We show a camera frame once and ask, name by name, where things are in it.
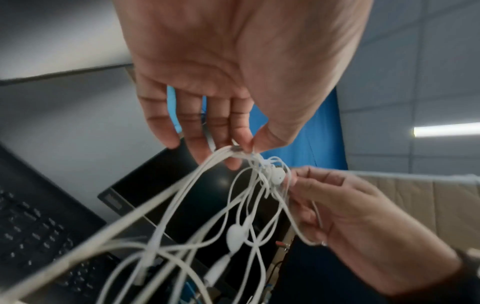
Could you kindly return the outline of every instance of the laptop keyboard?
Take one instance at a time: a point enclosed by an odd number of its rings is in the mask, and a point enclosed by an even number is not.
[[[57,219],[0,188],[0,263],[30,274],[66,254],[81,241]],[[94,301],[118,262],[118,258],[109,253],[97,256],[69,270],[56,283]]]

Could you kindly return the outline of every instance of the tangled cable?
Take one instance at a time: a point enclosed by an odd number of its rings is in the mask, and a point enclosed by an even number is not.
[[[196,181],[205,171],[229,157],[246,159],[249,163],[249,167],[241,170],[233,180],[228,193],[228,200],[225,208],[220,210],[215,216],[207,221],[185,244],[161,246],[160,243],[162,236],[165,232],[168,222]],[[248,171],[251,171],[248,187],[236,198],[232,199],[232,191],[237,179],[242,174],[246,174]],[[308,245],[317,245],[316,243],[309,241],[300,232],[297,224],[289,212],[287,189],[291,180],[291,175],[290,169],[278,157],[264,159],[260,154],[246,154],[242,152],[239,147],[235,146],[228,146],[218,149],[188,176],[184,177],[162,193],[145,202],[137,209],[132,210],[130,213],[126,214],[116,222],[103,228],[94,236],[87,239],[85,242],[60,259],[56,260],[54,263],[39,270],[32,276],[0,294],[0,303],[14,303],[18,299],[23,298],[41,288],[48,282],[60,276],[69,268],[75,266],[85,259],[91,258],[106,251],[122,248],[136,248],[139,249],[139,251],[124,259],[110,274],[98,296],[96,304],[104,303],[110,287],[121,271],[129,265],[137,262],[134,270],[130,274],[130,277],[117,294],[113,302],[113,304],[120,304],[132,284],[141,285],[144,283],[146,271],[150,266],[153,265],[157,256],[168,260],[168,262],[166,262],[158,271],[158,273],[150,280],[150,282],[144,286],[144,288],[133,300],[132,304],[146,303],[176,266],[181,269],[181,272],[177,276],[168,303],[178,303],[178,298],[188,275],[196,284],[198,291],[204,298],[205,303],[212,304],[212,300],[207,292],[207,288],[215,285],[218,278],[228,266],[231,257],[241,248],[243,244],[250,246],[251,251],[248,257],[247,267],[245,274],[243,275],[242,283],[238,293],[236,294],[233,304],[237,304],[240,301],[255,256],[257,256],[260,264],[260,282],[250,302],[258,303],[266,280],[266,269],[264,263],[262,262],[260,247],[265,245],[273,236],[282,210],[286,213],[291,222],[292,228],[300,237],[300,239]],[[287,178],[287,187],[282,187],[282,183],[284,182],[285,178]],[[260,185],[260,190],[253,200],[254,190],[257,185]],[[173,197],[171,203],[161,218],[160,223],[158,223],[155,232],[147,244],[128,240],[113,240],[116,235],[132,225],[142,216],[161,205],[174,194],[175,196]],[[253,220],[257,213],[261,198],[267,198],[269,196],[272,196],[278,201],[278,208],[275,215],[265,225],[263,230],[256,235],[253,227]],[[251,208],[251,213],[249,214],[249,205],[251,204],[252,200],[253,207]],[[238,209],[235,215],[235,224],[231,225],[226,233],[226,243],[229,253],[225,254],[216,263],[214,263],[206,275],[201,279],[191,268],[195,254],[199,248],[209,246],[221,237],[227,225],[229,210],[237,205]],[[241,213],[244,209],[246,212],[246,217],[243,222],[241,222]],[[218,233],[214,237],[204,240],[214,224],[222,217],[223,222]],[[174,255],[169,253],[171,251],[176,251],[176,254]]]

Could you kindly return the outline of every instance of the black monitor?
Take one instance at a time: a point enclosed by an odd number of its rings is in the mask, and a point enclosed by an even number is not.
[[[245,167],[247,167],[246,161],[242,164],[242,168]],[[163,150],[111,188],[104,191],[99,195],[99,198],[119,214],[125,214],[132,207],[138,207],[196,168],[197,164],[191,157],[184,140],[182,140],[178,148]],[[238,171],[231,171],[223,164],[218,164],[205,172],[186,195],[170,220],[165,233],[176,243],[186,242],[206,221],[226,206],[230,186],[237,174]],[[250,174],[242,174],[235,184],[232,198],[246,189],[249,179]],[[159,223],[171,199],[172,197],[151,211],[146,216],[148,221]],[[257,234],[273,217],[277,207],[278,202],[272,197],[260,201],[253,222]],[[234,208],[229,213],[227,227],[235,222],[236,210]],[[211,229],[206,238],[211,238],[217,234],[221,224],[222,221],[220,220]],[[283,239],[289,226],[290,223],[287,217],[282,213],[272,239],[260,249],[266,268],[268,268],[277,252],[275,241]],[[225,234],[226,230],[218,241],[198,251],[196,258],[206,268],[209,268],[221,256],[228,253]],[[250,249],[250,247],[244,245],[235,254],[220,284],[226,283],[234,290],[238,290],[243,279]],[[252,294],[252,290],[258,285],[259,277],[259,265],[255,262],[250,272],[245,294],[248,294],[248,296]]]

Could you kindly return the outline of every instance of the hand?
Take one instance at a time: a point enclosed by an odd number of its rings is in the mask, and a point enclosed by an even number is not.
[[[427,287],[461,267],[453,249],[354,175],[295,169],[290,192],[292,214],[306,237],[326,242],[356,275],[383,294]]]
[[[360,41],[372,0],[114,0],[135,65],[148,125],[169,148],[180,143],[167,111],[176,89],[177,117],[192,156],[210,149],[202,133],[202,95],[217,148],[232,139],[250,152],[287,145],[333,89]],[[253,100],[268,117],[255,138]],[[227,160],[232,168],[240,160]]]

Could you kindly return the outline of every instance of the fluorescent light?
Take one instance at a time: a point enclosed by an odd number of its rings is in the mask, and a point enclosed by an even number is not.
[[[414,127],[415,137],[480,135],[480,122],[469,124]]]

